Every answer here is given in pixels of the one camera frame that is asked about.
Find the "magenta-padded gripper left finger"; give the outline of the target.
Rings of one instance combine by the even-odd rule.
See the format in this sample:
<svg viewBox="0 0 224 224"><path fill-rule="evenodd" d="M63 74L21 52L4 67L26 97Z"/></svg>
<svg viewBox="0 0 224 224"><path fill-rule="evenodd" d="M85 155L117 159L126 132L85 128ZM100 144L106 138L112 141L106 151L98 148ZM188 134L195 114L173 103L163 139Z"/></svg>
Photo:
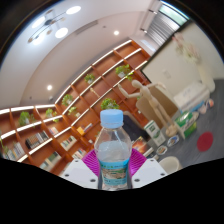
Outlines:
<svg viewBox="0 0 224 224"><path fill-rule="evenodd" d="M97 189L100 166L96 153L91 150L82 159L74 159L61 177L84 188Z"/></svg>

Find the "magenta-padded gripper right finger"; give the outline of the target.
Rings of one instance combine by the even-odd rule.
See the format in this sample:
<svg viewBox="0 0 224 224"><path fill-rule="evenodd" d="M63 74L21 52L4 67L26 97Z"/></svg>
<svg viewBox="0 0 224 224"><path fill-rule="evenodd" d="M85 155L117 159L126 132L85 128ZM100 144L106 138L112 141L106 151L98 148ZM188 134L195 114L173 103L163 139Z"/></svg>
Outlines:
<svg viewBox="0 0 224 224"><path fill-rule="evenodd" d="M132 150L128 166L129 189L141 188L166 175L167 172L155 159L147 159L139 151Z"/></svg>

